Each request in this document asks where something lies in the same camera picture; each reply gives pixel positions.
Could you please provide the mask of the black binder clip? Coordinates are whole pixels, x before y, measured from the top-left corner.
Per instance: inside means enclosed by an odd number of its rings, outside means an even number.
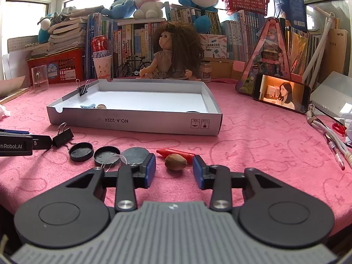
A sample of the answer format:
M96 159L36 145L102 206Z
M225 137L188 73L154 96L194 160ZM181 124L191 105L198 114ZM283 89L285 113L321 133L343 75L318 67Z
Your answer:
M57 135L53 137L53 146L59 148L74 138L74 134L71 128L67 126L66 122L63 122L58 126Z
M79 91L79 96L81 97L85 95L88 92L88 85L90 84L90 80L88 79L82 83L79 79L76 79L75 82L78 85L77 90Z

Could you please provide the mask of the red Budweiser can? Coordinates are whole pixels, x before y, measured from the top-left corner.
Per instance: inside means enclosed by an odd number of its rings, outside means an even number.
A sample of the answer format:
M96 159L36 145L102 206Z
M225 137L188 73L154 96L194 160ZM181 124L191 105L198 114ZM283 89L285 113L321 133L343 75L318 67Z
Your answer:
M99 59L109 55L109 40L107 36L100 35L93 37L92 42L92 57Z

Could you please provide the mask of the small blue plush doll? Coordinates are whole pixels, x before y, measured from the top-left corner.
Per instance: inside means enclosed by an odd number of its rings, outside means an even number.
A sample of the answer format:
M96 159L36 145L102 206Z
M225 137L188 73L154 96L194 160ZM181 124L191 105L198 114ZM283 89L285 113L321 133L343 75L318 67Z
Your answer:
M58 13L54 12L41 17L38 24L40 25L40 30L38 33L38 42L44 44L48 42L50 34L48 33L49 28L53 24L54 20L58 17Z

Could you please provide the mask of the small brown-lid jar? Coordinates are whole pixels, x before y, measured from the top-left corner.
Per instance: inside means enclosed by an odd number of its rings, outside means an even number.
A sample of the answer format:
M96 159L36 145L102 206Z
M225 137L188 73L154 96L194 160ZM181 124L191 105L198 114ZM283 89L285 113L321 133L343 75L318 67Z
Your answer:
M211 81L212 66L208 62L202 62L199 66L199 78L202 82Z

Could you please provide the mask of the brown-haired doll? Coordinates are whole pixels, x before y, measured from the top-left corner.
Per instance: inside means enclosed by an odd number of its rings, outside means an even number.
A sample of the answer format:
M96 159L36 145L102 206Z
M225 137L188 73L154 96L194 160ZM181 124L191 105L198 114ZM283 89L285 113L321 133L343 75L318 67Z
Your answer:
M204 50L196 29L187 23L166 22L155 32L151 65L140 70L143 79L199 80Z

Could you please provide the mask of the blue paper bag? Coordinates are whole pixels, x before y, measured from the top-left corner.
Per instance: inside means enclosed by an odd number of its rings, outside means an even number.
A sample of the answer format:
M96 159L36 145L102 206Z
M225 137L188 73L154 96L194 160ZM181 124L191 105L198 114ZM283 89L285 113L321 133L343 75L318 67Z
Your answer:
M304 0L273 0L274 17L284 18L289 26L307 31L307 14Z

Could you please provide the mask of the row of upright books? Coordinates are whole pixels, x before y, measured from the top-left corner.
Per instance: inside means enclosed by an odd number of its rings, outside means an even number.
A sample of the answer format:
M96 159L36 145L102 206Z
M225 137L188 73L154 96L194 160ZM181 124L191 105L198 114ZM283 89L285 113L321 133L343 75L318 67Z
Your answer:
M85 31L85 78L144 78L196 80L202 77L202 36L196 28L208 24L208 16L190 23L167 22L164 4L148 2L137 9L134 0L115 0L106 9L99 6L88 16ZM320 70L324 46L319 44L311 60L307 37L295 35L287 49L281 24L268 18L257 36L240 75L243 82L265 74L313 86Z

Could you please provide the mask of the white cat paper cup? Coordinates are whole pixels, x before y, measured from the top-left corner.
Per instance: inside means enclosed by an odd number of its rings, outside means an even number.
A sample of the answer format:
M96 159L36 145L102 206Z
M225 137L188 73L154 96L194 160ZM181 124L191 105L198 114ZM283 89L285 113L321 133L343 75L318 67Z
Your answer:
M93 59L97 79L112 79L112 56Z

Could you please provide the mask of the red basket on books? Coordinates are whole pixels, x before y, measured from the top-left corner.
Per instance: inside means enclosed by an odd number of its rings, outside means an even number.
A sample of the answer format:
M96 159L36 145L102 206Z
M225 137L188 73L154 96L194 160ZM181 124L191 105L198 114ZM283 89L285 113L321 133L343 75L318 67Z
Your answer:
M244 10L252 13L267 15L270 0L222 0L225 3L225 10L230 16L233 13Z

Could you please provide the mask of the clear plastic folder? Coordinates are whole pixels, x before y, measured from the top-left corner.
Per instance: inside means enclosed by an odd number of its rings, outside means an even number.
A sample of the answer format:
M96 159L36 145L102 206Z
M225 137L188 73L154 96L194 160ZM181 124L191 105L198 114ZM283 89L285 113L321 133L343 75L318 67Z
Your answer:
M312 93L311 102L332 117L351 119L351 77L333 71Z

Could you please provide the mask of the clear acrylic block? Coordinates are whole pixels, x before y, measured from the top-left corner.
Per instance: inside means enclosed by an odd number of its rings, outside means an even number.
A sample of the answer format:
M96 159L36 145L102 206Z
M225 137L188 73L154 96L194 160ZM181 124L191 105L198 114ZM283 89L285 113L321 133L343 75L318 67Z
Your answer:
M41 65L32 68L34 93L46 91L49 88L47 66Z

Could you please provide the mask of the black miniature bicycle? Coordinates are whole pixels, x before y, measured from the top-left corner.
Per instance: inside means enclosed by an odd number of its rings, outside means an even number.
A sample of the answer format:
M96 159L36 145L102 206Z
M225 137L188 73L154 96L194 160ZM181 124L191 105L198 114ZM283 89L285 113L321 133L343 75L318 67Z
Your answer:
M140 75L140 70L151 65L146 57L128 57L125 62L117 67L115 78L137 77Z

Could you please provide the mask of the pink pen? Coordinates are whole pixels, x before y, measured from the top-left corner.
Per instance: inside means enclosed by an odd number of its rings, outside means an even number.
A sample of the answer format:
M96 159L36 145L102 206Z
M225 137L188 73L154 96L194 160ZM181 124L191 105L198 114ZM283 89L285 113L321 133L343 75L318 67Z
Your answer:
M332 139L332 137L330 137L327 133L324 133L324 138L326 139L326 142L332 152L332 154L334 155L334 158L337 162L337 164L339 165L339 168L344 171L345 170L345 165L343 160L341 159L339 153L338 153L338 147L335 143L335 141Z

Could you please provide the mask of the brown nut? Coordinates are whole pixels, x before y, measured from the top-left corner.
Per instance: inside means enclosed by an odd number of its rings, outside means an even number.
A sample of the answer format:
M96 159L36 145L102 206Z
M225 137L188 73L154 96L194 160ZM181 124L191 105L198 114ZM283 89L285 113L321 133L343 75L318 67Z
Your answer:
M181 171L187 165L187 160L179 154L170 154L165 158L165 166L171 171Z

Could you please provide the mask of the black round lid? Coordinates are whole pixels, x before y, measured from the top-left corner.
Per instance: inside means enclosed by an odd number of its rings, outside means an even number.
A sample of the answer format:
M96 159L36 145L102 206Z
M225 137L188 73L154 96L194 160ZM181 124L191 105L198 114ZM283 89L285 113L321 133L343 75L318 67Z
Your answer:
M93 145L89 142L80 142L69 149L69 156L72 161L87 161L94 155Z

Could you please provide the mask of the grey round lid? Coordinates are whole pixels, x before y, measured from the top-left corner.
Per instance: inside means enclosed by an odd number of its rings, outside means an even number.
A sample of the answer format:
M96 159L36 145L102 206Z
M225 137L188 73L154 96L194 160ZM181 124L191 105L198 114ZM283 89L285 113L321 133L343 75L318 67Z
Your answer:
M143 147L131 147L124 150L121 154L121 167L127 165L138 167L149 155L149 151Z

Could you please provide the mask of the red plastic crate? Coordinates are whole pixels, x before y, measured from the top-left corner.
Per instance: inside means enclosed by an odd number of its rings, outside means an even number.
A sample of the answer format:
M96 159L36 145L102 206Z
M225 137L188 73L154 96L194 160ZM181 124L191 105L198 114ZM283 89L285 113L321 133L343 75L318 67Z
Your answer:
M84 55L83 48L73 48L61 53L28 59L29 73L32 68L47 67L49 84L74 82L76 79L84 80Z

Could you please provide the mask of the brown walnut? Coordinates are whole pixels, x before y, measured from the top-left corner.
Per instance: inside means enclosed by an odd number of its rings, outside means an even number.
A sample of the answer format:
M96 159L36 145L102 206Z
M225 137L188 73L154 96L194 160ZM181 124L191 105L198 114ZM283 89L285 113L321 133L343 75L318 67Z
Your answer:
M106 109L107 107L104 104L99 104L96 106L97 109Z

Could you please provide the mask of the crumpled pink tissue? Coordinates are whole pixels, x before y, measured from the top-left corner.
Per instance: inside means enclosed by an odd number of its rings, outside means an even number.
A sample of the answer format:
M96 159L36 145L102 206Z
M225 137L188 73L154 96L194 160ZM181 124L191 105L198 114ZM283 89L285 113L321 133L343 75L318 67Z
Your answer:
M5 106L0 105L0 120L3 120L3 118L7 118L11 116L11 112L6 109Z

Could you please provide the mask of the pink triangular picture box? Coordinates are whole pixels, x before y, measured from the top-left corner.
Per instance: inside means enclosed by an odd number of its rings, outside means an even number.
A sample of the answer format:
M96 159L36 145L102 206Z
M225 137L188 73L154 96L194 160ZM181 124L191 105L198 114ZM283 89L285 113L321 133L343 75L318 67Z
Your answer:
M258 42L236 84L237 92L251 95L259 74L292 79L283 33L276 18L268 18L264 24Z

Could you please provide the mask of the blue plush bear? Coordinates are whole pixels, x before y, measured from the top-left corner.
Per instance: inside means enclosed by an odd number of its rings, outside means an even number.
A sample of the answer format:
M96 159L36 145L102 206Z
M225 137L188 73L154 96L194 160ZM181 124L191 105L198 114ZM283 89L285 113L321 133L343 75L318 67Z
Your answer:
M101 13L110 19L119 20L130 18L135 10L136 5L134 0L114 0L110 8L103 8Z

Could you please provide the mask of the light blue hair clip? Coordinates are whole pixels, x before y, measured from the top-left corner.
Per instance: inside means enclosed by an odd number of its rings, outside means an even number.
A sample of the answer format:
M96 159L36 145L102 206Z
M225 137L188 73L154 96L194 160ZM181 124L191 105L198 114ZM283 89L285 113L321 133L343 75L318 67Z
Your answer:
M83 105L80 105L81 108L95 108L96 105L95 104L91 104L89 106L83 106Z

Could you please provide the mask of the white cardboard box tray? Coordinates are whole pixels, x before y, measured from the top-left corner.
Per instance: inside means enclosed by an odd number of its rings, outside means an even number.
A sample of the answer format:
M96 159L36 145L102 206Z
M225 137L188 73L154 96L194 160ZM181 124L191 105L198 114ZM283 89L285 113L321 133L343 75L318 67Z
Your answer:
M106 109L81 108L104 104ZM157 79L99 79L79 96L76 89L47 106L53 125L217 136L223 114L203 82Z

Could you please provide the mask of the stack of grey books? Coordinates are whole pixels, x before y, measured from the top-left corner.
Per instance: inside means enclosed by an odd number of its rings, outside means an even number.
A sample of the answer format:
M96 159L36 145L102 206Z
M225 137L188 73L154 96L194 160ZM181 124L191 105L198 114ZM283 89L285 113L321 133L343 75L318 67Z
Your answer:
M48 18L50 27L46 30L47 54L64 51L74 47L83 47L88 28L88 17L91 14L101 13L104 7L76 9L66 7L60 13L53 13Z

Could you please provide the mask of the smartphone playing video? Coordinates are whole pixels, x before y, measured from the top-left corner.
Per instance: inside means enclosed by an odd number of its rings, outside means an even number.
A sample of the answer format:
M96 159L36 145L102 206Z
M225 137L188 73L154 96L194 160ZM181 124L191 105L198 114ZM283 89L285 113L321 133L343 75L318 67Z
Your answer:
M304 114L310 104L310 94L308 85L260 74L256 77L252 96L256 101Z

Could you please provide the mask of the black binder clip on box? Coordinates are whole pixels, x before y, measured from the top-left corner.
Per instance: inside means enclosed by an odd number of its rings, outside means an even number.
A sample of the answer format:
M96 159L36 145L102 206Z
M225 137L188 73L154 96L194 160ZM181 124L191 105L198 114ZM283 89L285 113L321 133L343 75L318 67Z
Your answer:
M77 90L79 91L79 96L81 97L85 95L88 92L88 85L90 84L90 80L88 79L82 83L79 79L76 79L75 82L78 85Z

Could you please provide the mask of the red scissors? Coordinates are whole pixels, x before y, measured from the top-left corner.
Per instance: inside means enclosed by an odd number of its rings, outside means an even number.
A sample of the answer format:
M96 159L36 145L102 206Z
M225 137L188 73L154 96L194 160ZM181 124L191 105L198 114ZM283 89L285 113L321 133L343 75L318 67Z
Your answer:
M332 128L335 132L339 133L340 135L346 136L347 128L344 125L342 125L338 122L335 122L332 124Z

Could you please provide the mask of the colourful stationery box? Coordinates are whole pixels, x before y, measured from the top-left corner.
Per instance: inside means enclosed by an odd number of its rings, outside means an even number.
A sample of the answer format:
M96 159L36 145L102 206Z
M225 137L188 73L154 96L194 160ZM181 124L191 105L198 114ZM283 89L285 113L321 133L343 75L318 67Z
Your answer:
M204 57L215 59L227 58L227 36L199 34Z

